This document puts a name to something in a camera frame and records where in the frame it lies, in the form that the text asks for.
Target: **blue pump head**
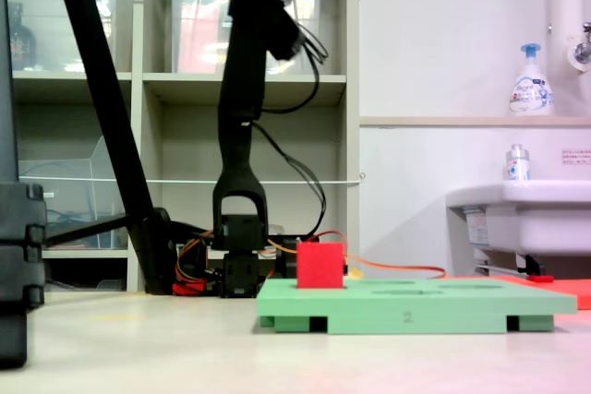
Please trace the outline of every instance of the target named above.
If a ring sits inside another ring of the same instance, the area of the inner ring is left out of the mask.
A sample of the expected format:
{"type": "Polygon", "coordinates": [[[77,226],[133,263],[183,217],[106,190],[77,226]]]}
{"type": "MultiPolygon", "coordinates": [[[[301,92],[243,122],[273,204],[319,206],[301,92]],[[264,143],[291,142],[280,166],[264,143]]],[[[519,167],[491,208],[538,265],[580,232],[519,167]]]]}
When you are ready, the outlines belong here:
{"type": "Polygon", "coordinates": [[[521,51],[525,53],[525,57],[528,59],[536,59],[536,53],[541,49],[542,47],[537,43],[527,43],[521,47],[521,51]]]}

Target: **white table surface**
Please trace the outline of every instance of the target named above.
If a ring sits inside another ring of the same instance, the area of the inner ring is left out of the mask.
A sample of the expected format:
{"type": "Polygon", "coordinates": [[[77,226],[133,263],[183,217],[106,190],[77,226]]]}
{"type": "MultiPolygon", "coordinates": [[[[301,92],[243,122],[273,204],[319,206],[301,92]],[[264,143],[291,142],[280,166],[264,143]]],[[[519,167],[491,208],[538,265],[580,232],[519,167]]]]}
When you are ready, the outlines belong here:
{"type": "Polygon", "coordinates": [[[554,333],[329,336],[260,329],[253,300],[47,295],[1,394],[591,393],[591,312],[554,333]]]}

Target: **black tripod leg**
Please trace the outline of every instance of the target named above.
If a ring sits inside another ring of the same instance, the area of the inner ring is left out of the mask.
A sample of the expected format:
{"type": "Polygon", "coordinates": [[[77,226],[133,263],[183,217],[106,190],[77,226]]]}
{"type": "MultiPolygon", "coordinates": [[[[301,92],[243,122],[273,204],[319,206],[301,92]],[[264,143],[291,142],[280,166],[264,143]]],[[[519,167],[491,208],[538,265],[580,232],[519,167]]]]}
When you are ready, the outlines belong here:
{"type": "Polygon", "coordinates": [[[8,2],[0,0],[0,182],[17,180],[17,137],[8,35],[8,2]]]}
{"type": "Polygon", "coordinates": [[[176,251],[170,243],[170,221],[165,211],[155,210],[151,203],[96,0],[64,2],[123,206],[126,214],[138,221],[128,230],[147,290],[152,294],[170,294],[176,262],[176,251]]]}
{"type": "MultiPolygon", "coordinates": [[[[18,180],[14,112],[7,0],[0,0],[0,182],[5,183],[18,180]]],[[[0,245],[0,260],[3,259],[2,248],[0,245]]],[[[0,267],[0,294],[13,284],[7,281],[9,277],[8,269],[0,267]]],[[[0,298],[0,367],[18,367],[26,361],[27,317],[24,308],[0,298]]]]}
{"type": "Polygon", "coordinates": [[[43,303],[45,206],[18,182],[7,0],[0,0],[0,368],[27,362],[27,312],[43,303]]]}

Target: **shelf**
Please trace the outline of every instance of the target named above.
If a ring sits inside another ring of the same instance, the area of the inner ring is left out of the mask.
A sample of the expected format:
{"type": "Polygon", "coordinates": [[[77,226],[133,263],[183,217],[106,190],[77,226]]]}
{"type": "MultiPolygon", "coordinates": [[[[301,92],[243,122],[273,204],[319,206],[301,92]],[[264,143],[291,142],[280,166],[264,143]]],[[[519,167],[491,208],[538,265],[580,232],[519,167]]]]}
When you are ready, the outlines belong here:
{"type": "Polygon", "coordinates": [[[591,117],[532,115],[523,117],[360,117],[361,127],[591,127],[591,117]]]}
{"type": "MultiPolygon", "coordinates": [[[[144,83],[155,97],[173,105],[214,106],[220,100],[221,74],[146,73],[144,83]]],[[[309,106],[335,106],[343,96],[346,76],[320,76],[320,88],[309,106]]],[[[314,88],[313,75],[268,76],[265,106],[287,107],[302,102],[314,88]]]]}
{"type": "Polygon", "coordinates": [[[127,258],[126,249],[44,249],[43,258],[127,258]]]}
{"type": "MultiPolygon", "coordinates": [[[[118,73],[126,104],[131,103],[131,73],[118,73]]],[[[15,96],[27,104],[91,104],[85,73],[66,71],[13,71],[15,96]]]]}

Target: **green foam board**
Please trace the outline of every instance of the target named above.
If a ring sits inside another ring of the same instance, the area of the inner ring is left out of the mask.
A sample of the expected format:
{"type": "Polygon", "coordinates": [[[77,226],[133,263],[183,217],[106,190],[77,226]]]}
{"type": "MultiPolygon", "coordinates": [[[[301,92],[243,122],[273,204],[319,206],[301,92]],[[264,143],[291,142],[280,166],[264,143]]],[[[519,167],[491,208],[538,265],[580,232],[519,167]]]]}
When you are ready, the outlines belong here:
{"type": "Polygon", "coordinates": [[[343,290],[298,290],[295,279],[267,280],[257,298],[262,327],[329,334],[552,331],[555,314],[576,313],[576,297],[508,281],[361,280],[343,290]]]}

